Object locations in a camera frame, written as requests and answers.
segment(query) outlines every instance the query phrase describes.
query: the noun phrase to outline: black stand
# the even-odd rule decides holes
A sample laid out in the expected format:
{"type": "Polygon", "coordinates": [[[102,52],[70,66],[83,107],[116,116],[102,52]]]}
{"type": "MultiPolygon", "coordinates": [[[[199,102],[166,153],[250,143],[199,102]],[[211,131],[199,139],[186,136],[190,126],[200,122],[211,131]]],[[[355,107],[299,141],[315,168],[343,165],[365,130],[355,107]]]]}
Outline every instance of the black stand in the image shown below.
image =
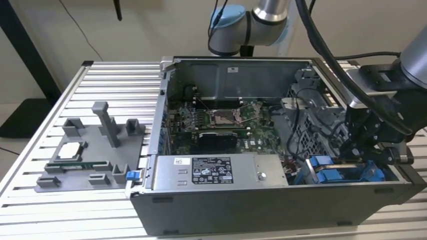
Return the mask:
{"type": "Polygon", "coordinates": [[[240,46],[240,57],[254,57],[254,46],[240,46]]]}
{"type": "Polygon", "coordinates": [[[0,0],[0,27],[46,96],[46,99],[24,100],[0,127],[0,137],[30,138],[62,92],[8,0],[0,0]]]}

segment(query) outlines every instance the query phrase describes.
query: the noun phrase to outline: motherboard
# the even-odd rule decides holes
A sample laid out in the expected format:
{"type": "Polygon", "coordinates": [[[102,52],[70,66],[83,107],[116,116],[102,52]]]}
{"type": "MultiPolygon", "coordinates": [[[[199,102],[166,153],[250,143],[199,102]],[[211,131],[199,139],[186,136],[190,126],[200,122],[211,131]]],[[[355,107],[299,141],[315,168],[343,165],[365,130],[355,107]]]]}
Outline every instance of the motherboard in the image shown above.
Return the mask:
{"type": "Polygon", "coordinates": [[[259,99],[175,102],[168,110],[172,155],[284,155],[270,105],[259,99]]]}

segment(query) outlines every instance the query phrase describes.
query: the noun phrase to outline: wall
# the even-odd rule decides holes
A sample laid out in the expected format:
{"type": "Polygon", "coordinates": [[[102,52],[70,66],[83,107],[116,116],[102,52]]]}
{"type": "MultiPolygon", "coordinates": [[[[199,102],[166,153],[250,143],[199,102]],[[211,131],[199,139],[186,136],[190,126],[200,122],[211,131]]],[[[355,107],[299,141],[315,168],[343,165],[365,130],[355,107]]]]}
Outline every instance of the wall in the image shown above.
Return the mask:
{"type": "MultiPolygon", "coordinates": [[[[258,0],[230,0],[252,8],[258,0]]],[[[99,60],[58,0],[14,0],[16,14],[40,55],[67,86],[84,60],[99,60]]],[[[104,61],[159,61],[162,56],[206,56],[214,0],[122,0],[118,21],[112,0],[63,0],[104,61]]],[[[278,47],[255,55],[275,56],[278,47]]]]}
{"type": "MultiPolygon", "coordinates": [[[[122,0],[118,21],[112,0],[63,0],[106,61],[158,61],[162,56],[208,55],[207,30],[214,0],[122,0]]],[[[258,0],[230,0],[251,9],[258,0]]],[[[55,80],[64,89],[84,60],[99,60],[59,0],[11,0],[55,80]]],[[[335,55],[402,51],[427,23],[427,0],[318,0],[314,19],[335,55]]],[[[297,14],[287,56],[311,57],[297,14]]],[[[256,47],[275,56],[278,46],[256,47]]],[[[365,58],[363,64],[393,58],[365,58]]]]}
{"type": "MultiPolygon", "coordinates": [[[[427,25],[427,0],[318,0],[313,18],[335,56],[401,52],[427,25]]],[[[288,56],[318,56],[301,17],[288,56]]],[[[394,57],[362,58],[362,64],[390,63],[394,57]]]]}
{"type": "Polygon", "coordinates": [[[44,94],[0,28],[0,104],[27,98],[44,98],[44,94]]]}

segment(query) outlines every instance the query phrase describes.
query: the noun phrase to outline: wire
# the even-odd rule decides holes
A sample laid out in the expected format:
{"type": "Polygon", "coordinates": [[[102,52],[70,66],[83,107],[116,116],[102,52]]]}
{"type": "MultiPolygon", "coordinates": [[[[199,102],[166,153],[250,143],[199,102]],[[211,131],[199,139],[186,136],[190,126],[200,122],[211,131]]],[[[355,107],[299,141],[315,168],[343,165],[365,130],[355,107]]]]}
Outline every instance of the wire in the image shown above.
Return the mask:
{"type": "Polygon", "coordinates": [[[294,120],[294,125],[293,125],[293,132],[291,132],[291,135],[288,136],[287,141],[286,141],[286,150],[291,154],[291,156],[294,157],[295,160],[301,160],[303,162],[305,159],[295,152],[291,151],[291,141],[294,139],[294,135],[295,135],[297,128],[299,125],[299,121],[301,121],[301,105],[299,105],[297,95],[295,95],[294,99],[295,99],[295,104],[297,104],[295,120],[294,120]]]}
{"type": "Polygon", "coordinates": [[[20,155],[20,153],[18,153],[16,151],[12,151],[12,150],[6,149],[6,148],[3,148],[3,147],[0,147],[0,150],[7,151],[7,152],[10,152],[11,154],[20,155]]]}
{"type": "Polygon", "coordinates": [[[317,4],[317,0],[311,0],[310,7],[309,7],[310,15],[313,15],[315,4],[317,4]]]}
{"type": "Polygon", "coordinates": [[[211,38],[212,38],[214,33],[215,33],[215,31],[216,31],[215,27],[216,27],[216,25],[218,25],[219,22],[220,22],[220,19],[222,19],[222,16],[223,16],[223,11],[224,11],[224,8],[226,8],[227,3],[228,3],[228,0],[226,0],[226,1],[224,1],[224,4],[222,5],[222,8],[220,8],[220,10],[219,10],[219,12],[218,12],[218,14],[216,14],[216,17],[215,17],[215,20],[214,20],[214,23],[212,23],[212,27],[211,27],[211,24],[208,25],[208,27],[211,28],[211,33],[210,33],[208,39],[207,39],[207,47],[210,47],[211,38]]]}
{"type": "MultiPolygon", "coordinates": [[[[322,95],[322,92],[321,92],[317,88],[311,88],[311,87],[305,87],[305,88],[302,88],[302,89],[297,92],[295,96],[297,96],[301,100],[303,100],[307,105],[311,105],[310,102],[307,102],[307,100],[305,100],[305,98],[302,98],[302,97],[299,96],[299,93],[301,93],[303,90],[313,90],[313,91],[318,92],[321,95],[322,95]]],[[[326,127],[326,129],[330,130],[330,131],[333,131],[331,126],[322,120],[322,118],[319,117],[319,114],[318,114],[318,112],[317,112],[315,110],[313,111],[313,115],[314,115],[315,119],[318,120],[318,122],[326,127]]]]}
{"type": "MultiPolygon", "coordinates": [[[[313,15],[315,4],[317,4],[317,0],[311,0],[310,7],[309,7],[310,16],[313,15]]],[[[377,56],[397,56],[397,57],[401,57],[401,52],[377,51],[377,52],[369,52],[369,53],[362,53],[362,54],[357,54],[357,55],[337,56],[335,59],[337,60],[351,60],[351,59],[362,59],[362,58],[377,57],[377,56]]]]}
{"type": "Polygon", "coordinates": [[[351,80],[322,38],[322,35],[314,23],[314,19],[309,13],[306,0],[295,1],[301,19],[305,24],[309,37],[311,38],[311,44],[314,48],[318,49],[329,67],[331,68],[334,74],[343,83],[345,87],[350,90],[350,92],[361,100],[366,107],[373,110],[378,118],[381,118],[398,132],[401,132],[405,135],[411,135],[413,130],[405,125],[402,120],[386,111],[386,109],[374,101],[374,99],[359,88],[358,84],[351,80]]]}
{"type": "Polygon", "coordinates": [[[337,60],[350,60],[350,59],[362,59],[362,58],[369,58],[369,57],[377,57],[377,56],[395,56],[401,57],[401,52],[397,51],[377,51],[377,52],[369,52],[369,53],[362,53],[357,55],[350,55],[350,56],[337,56],[337,60]]]}
{"type": "Polygon", "coordinates": [[[212,25],[212,20],[214,20],[214,15],[215,15],[215,10],[219,6],[219,0],[215,1],[215,7],[214,7],[214,11],[212,11],[212,15],[211,15],[211,20],[208,21],[208,26],[207,26],[207,36],[211,36],[211,25],[212,25]]]}
{"type": "Polygon", "coordinates": [[[96,51],[95,47],[92,46],[92,44],[91,44],[91,42],[90,42],[90,39],[88,39],[88,37],[87,37],[87,35],[86,35],[86,32],[83,31],[83,29],[82,29],[82,27],[80,27],[76,19],[74,18],[72,14],[70,13],[70,11],[68,11],[64,3],[63,3],[63,0],[59,0],[59,2],[60,2],[60,4],[62,4],[62,6],[64,7],[66,12],[67,12],[68,16],[71,17],[74,23],[76,24],[78,28],[80,29],[80,32],[82,32],[82,34],[83,34],[83,36],[84,36],[84,39],[86,39],[87,44],[90,45],[90,47],[92,48],[94,52],[95,52],[96,55],[99,56],[99,59],[100,59],[102,61],[104,61],[104,59],[102,58],[100,53],[96,51]]]}

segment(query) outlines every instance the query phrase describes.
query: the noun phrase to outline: metal table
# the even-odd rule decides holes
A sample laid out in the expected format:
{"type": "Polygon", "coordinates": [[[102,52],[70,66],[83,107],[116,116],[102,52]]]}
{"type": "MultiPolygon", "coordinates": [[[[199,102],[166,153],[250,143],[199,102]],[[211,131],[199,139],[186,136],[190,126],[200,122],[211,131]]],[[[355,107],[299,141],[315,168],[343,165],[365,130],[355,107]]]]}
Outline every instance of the metal table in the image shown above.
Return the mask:
{"type": "MultiPolygon", "coordinates": [[[[346,62],[342,66],[354,68],[346,62]]],[[[138,118],[147,125],[140,153],[140,166],[146,165],[159,72],[158,62],[95,62],[79,69],[0,183],[0,240],[156,239],[147,236],[124,189],[36,193],[34,187],[64,135],[62,125],[66,119],[80,117],[86,125],[100,124],[91,110],[95,101],[108,101],[108,113],[118,124],[124,124],[128,118],[138,118]]],[[[410,147],[417,157],[413,166],[427,180],[426,129],[419,131],[410,147]]],[[[385,207],[358,227],[188,237],[191,240],[313,238],[426,239],[427,191],[406,204],[385,207]]]]}

